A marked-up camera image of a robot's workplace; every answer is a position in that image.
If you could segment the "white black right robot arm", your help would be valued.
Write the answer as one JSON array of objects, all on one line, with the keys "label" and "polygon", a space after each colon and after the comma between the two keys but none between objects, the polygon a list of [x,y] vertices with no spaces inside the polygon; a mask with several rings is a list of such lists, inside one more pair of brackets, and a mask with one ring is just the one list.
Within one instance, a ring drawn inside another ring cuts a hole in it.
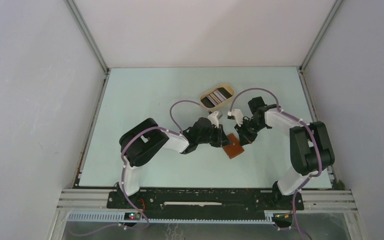
[{"label": "white black right robot arm", "polygon": [[266,104],[262,97],[248,102],[252,116],[230,108],[228,118],[236,122],[235,130],[242,146],[253,143],[263,129],[276,129],[289,138],[291,167],[273,185],[271,204],[284,209],[291,196],[323,170],[335,163],[335,154],[326,125],[322,121],[306,122],[285,112],[277,104]]}]

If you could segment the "brown leather card holder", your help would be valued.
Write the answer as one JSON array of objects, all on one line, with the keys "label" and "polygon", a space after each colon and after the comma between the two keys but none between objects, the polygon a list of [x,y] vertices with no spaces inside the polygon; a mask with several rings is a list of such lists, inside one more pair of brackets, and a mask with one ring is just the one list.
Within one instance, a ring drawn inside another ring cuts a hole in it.
[{"label": "brown leather card holder", "polygon": [[233,159],[245,151],[240,145],[238,138],[233,133],[228,134],[227,138],[230,140],[230,144],[223,146],[222,149],[229,159]]}]

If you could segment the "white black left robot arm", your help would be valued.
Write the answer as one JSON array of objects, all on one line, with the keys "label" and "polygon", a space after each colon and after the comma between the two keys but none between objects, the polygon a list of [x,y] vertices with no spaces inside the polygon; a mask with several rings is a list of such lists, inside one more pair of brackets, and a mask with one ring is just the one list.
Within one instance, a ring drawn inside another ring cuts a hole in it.
[{"label": "white black left robot arm", "polygon": [[125,208],[133,208],[138,202],[142,168],[161,149],[169,149],[179,154],[189,154],[199,145],[208,144],[222,148],[232,142],[221,124],[213,124],[207,117],[199,118],[192,126],[182,132],[175,132],[147,118],[126,132],[119,139],[121,160],[123,162],[118,201]]}]

